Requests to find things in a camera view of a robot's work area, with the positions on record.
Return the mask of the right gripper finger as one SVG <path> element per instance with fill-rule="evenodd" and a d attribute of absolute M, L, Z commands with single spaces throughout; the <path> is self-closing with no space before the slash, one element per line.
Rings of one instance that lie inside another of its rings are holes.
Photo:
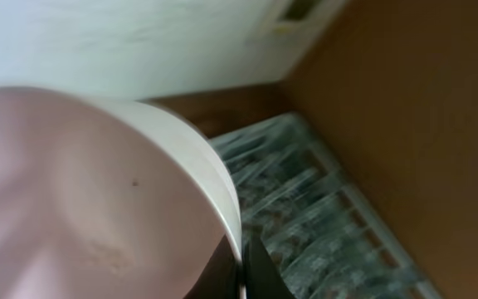
<path fill-rule="evenodd" d="M 242 265 L 247 299 L 295 299 L 257 236 L 244 247 Z"/>

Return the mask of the pink bowl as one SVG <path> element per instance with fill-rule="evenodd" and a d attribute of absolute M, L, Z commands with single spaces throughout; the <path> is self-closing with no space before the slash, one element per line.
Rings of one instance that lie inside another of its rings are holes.
<path fill-rule="evenodd" d="M 222 160 L 138 102 L 0 88 L 0 298 L 238 298 Z"/>

